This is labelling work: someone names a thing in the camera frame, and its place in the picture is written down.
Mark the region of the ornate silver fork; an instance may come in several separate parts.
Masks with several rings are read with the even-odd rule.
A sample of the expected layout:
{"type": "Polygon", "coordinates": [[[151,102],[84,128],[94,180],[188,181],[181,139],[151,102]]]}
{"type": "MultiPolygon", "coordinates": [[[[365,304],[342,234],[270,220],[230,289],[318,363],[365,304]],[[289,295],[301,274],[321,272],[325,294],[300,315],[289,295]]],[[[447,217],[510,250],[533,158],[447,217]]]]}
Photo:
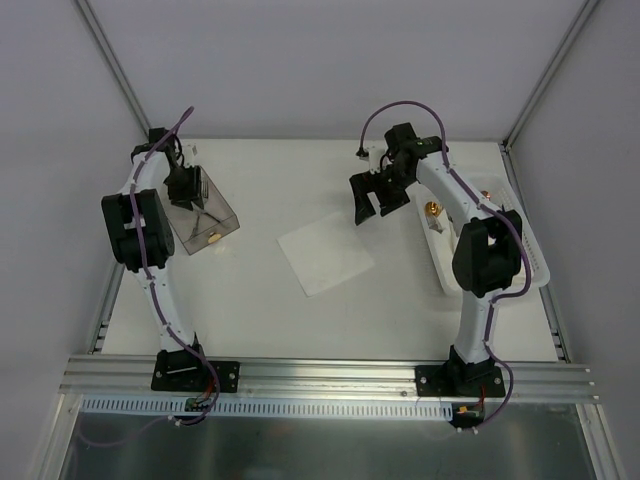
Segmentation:
{"type": "Polygon", "coordinates": [[[189,236],[190,239],[194,238],[197,234],[198,234],[198,229],[199,229],[199,225],[200,225],[200,218],[197,218],[197,214],[196,214],[196,208],[200,208],[200,209],[204,209],[204,205],[206,203],[206,200],[208,199],[208,185],[205,182],[201,183],[201,190],[200,190],[200,196],[196,199],[193,200],[191,202],[191,205],[193,207],[193,211],[195,212],[196,218],[195,218],[195,223],[194,226],[192,227],[191,230],[191,234],[189,236]]]}

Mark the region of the white paper napkin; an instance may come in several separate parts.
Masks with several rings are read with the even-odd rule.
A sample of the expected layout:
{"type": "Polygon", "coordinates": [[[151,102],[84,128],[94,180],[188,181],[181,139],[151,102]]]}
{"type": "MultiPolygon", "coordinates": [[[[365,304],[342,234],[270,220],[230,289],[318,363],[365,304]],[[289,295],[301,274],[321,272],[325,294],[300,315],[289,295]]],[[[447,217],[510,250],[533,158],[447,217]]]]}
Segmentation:
{"type": "Polygon", "coordinates": [[[307,297],[371,269],[374,259],[345,214],[335,212],[277,239],[307,297]]]}

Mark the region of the plain silver knife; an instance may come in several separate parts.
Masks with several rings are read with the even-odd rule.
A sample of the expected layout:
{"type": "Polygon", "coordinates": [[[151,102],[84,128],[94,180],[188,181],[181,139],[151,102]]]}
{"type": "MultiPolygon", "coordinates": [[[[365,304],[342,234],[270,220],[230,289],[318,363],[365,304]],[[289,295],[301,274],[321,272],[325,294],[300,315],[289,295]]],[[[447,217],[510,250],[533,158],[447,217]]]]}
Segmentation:
{"type": "Polygon", "coordinates": [[[200,217],[207,217],[211,220],[213,220],[215,223],[218,224],[222,224],[225,222],[225,219],[220,219],[217,216],[213,215],[212,213],[208,212],[205,209],[200,209],[200,208],[196,208],[196,214],[197,214],[197,218],[199,219],[200,217]]]}

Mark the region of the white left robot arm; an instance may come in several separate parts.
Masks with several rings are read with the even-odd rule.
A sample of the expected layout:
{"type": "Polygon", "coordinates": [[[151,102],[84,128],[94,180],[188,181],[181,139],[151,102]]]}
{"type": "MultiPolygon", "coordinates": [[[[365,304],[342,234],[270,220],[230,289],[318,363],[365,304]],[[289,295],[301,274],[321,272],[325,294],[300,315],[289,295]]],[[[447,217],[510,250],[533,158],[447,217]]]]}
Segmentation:
{"type": "Polygon", "coordinates": [[[174,129],[153,128],[131,154],[124,186],[101,199],[111,249],[117,263],[133,274],[159,330],[160,349],[198,353],[197,334],[182,312],[171,279],[174,232],[161,201],[188,213],[203,209],[208,188],[199,166],[187,166],[174,129]]]}

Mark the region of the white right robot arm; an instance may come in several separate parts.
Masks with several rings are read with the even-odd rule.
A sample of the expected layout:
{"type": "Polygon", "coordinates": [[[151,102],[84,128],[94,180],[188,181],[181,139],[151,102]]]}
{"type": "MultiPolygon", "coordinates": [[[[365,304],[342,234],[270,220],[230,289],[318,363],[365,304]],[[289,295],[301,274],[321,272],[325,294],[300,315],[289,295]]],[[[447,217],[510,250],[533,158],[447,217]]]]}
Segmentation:
{"type": "Polygon", "coordinates": [[[409,123],[384,135],[382,156],[390,163],[350,177],[354,221],[390,214],[409,203],[407,188],[415,183],[430,190],[451,218],[458,241],[453,275],[463,292],[461,319],[452,346],[459,364],[447,372],[449,387],[459,395],[480,388],[484,376],[477,364],[490,358],[492,303],[511,287],[527,264],[522,245],[522,218],[515,210],[500,210],[458,173],[448,148],[438,136],[420,138],[409,123]]]}

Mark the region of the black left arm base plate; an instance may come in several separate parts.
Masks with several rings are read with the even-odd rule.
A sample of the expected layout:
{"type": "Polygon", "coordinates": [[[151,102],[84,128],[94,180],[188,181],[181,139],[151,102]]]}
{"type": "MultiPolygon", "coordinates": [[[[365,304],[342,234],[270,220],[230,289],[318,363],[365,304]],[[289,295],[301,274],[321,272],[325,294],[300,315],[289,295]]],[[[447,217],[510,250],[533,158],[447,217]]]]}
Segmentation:
{"type": "MultiPolygon", "coordinates": [[[[209,361],[216,371],[220,393],[236,393],[240,379],[241,364],[236,361],[209,361]]],[[[208,367],[186,350],[167,352],[161,350],[157,356],[151,380],[151,389],[158,392],[206,392],[212,386],[216,393],[213,374],[208,367]]]]}

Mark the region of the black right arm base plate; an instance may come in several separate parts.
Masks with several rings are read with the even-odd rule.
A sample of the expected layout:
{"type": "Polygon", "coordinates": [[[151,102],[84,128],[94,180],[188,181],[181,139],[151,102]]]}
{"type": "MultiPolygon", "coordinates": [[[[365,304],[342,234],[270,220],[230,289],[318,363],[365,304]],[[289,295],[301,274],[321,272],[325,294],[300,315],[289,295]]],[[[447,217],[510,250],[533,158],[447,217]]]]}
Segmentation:
{"type": "Polygon", "coordinates": [[[415,386],[419,397],[481,397],[506,396],[502,371],[493,366],[487,373],[467,379],[462,373],[449,371],[445,364],[418,365],[414,368],[415,386]]]}

